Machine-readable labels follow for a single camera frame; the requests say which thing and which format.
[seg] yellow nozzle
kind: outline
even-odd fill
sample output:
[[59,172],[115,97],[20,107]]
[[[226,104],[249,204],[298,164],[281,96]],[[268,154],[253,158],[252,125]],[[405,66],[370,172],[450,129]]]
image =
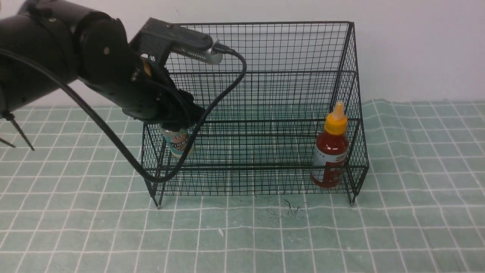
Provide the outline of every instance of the yellow nozzle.
[[325,121],[325,131],[333,135],[343,135],[347,130],[347,116],[344,114],[344,104],[338,101],[334,111],[327,116]]

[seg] red bottle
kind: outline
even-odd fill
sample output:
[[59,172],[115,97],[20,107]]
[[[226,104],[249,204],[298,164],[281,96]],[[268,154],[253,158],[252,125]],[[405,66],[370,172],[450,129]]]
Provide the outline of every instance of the red bottle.
[[337,102],[334,111],[328,114],[324,131],[317,136],[313,166],[325,166],[311,172],[311,180],[321,188],[334,188],[342,179],[349,139],[345,136],[347,117],[343,102]]

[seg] wire basket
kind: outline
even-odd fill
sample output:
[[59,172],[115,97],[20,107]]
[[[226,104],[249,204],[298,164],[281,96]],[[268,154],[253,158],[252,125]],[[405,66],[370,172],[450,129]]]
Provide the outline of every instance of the wire basket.
[[[198,133],[178,175],[149,183],[156,205],[163,195],[346,193],[351,203],[369,169],[352,22],[184,24],[210,34],[247,60],[243,81],[222,100]],[[210,66],[172,54],[176,85],[207,106],[240,73],[236,58]],[[341,183],[312,183],[315,139],[336,101],[344,101],[350,141]],[[143,128],[142,165],[156,177],[178,158],[156,125]]]

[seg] black cable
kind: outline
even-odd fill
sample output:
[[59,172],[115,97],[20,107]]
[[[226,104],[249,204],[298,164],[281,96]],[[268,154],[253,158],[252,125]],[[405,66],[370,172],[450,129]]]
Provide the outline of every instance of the black cable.
[[136,160],[136,158],[131,154],[128,148],[126,148],[123,142],[118,138],[118,136],[113,132],[113,130],[104,122],[104,120],[96,113],[96,111],[94,111],[70,86],[63,83],[63,81],[56,74],[54,74],[44,66],[26,57],[23,57],[21,55],[18,55],[8,50],[0,49],[0,55],[6,56],[18,62],[21,62],[33,68],[34,70],[37,70],[38,72],[44,74],[46,77],[51,79],[55,84],[57,84],[57,86],[60,89],[62,89],[68,96],[70,96],[79,105],[79,107],[81,107],[86,112],[86,114],[101,128],[101,130],[109,137],[109,139],[113,142],[113,144],[118,148],[121,154],[123,154],[126,160],[133,166],[136,172],[139,173],[144,179],[155,183],[165,183],[168,180],[172,179],[178,173],[178,171],[182,168],[182,165],[185,159],[187,158],[193,143],[195,142],[197,133],[202,128],[202,125],[204,125],[204,122],[206,121],[207,116],[210,114],[212,109],[214,109],[214,107],[227,94],[229,94],[229,92],[231,92],[244,78],[244,75],[246,74],[246,70],[247,70],[247,63],[244,57],[241,54],[237,53],[236,51],[230,50],[228,48],[226,48],[223,51],[223,53],[233,55],[241,61],[242,63],[241,73],[233,81],[233,83],[231,83],[231,85],[229,85],[221,94],[219,94],[219,96],[217,96],[217,98],[213,102],[211,102],[211,104],[207,107],[206,111],[200,118],[194,130],[192,131],[192,135],[190,136],[189,141],[187,142],[187,147],[185,148],[182,156],[178,160],[178,163],[175,165],[174,169],[168,175],[157,178],[148,174],[148,172],[146,172],[145,169],[143,169],[142,165],[140,165],[138,160]]

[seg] black robotic arm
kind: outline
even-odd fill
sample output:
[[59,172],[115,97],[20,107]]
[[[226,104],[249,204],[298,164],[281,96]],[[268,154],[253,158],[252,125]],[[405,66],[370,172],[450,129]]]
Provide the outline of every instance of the black robotic arm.
[[[165,68],[170,52],[209,64],[221,62],[224,53],[231,54],[241,60],[242,72],[204,109],[170,79]],[[145,54],[151,58],[141,57]],[[242,80],[245,71],[244,58],[209,35],[152,18],[130,43],[120,20],[64,0],[27,0],[17,15],[0,20],[0,118],[19,129],[13,111],[61,88],[151,182],[166,182],[177,173],[206,117]],[[163,178],[149,175],[97,113],[67,85],[78,78],[130,117],[158,123],[171,131],[195,125],[174,170]]]

